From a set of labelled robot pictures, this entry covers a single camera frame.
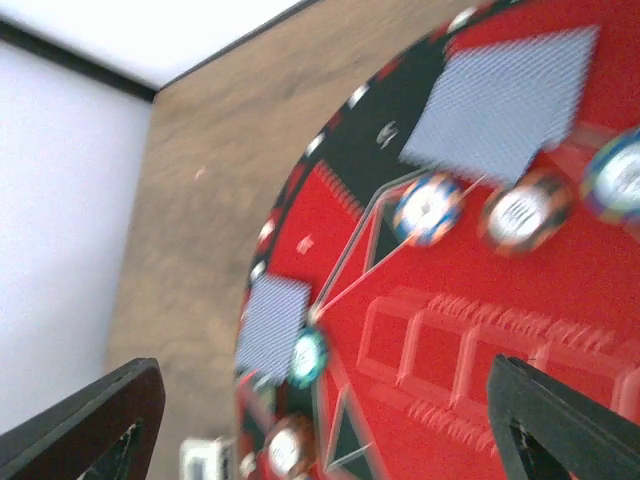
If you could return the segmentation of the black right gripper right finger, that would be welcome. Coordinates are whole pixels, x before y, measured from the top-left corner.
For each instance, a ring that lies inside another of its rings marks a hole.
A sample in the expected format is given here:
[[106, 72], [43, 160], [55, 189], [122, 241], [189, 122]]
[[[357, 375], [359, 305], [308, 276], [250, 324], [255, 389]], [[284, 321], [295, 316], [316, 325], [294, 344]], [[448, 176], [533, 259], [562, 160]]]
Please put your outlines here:
[[639, 477], [639, 426], [523, 360], [494, 358], [487, 398], [509, 479]]

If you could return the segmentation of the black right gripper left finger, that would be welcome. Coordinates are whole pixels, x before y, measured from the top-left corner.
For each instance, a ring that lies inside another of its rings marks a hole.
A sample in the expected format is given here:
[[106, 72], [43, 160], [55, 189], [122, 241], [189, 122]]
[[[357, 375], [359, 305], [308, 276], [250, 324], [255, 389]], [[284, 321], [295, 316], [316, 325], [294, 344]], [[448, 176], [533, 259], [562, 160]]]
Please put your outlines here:
[[136, 358], [1, 435], [3, 479], [144, 479], [164, 413], [154, 358]]

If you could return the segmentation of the blue card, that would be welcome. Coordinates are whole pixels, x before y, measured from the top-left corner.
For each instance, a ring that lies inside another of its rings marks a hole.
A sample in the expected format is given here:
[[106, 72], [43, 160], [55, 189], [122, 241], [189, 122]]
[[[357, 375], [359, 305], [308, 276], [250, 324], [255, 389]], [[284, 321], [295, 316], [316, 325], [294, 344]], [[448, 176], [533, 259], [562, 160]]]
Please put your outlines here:
[[400, 160], [515, 183], [570, 133], [598, 36], [587, 26], [454, 54]]
[[251, 290], [235, 353], [235, 367], [276, 384], [289, 375], [294, 344], [306, 318], [311, 286], [263, 274]]

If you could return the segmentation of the teal 50 chip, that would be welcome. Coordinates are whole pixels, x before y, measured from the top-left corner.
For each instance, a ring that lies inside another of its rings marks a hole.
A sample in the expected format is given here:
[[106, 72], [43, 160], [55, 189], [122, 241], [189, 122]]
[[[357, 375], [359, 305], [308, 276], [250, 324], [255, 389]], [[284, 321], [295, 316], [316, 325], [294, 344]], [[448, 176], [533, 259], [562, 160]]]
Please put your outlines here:
[[323, 332], [315, 327], [303, 328], [293, 347], [289, 384], [296, 389], [313, 385], [328, 364], [329, 347]]

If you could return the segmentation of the blue white chip top seat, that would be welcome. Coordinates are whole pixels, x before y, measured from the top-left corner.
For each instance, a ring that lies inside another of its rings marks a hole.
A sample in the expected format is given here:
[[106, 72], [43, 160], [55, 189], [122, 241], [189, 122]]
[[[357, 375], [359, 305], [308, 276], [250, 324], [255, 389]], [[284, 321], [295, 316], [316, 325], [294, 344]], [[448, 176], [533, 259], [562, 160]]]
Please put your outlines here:
[[401, 243], [431, 246], [458, 223], [463, 195], [450, 175], [431, 172], [413, 182], [396, 205], [392, 227]]

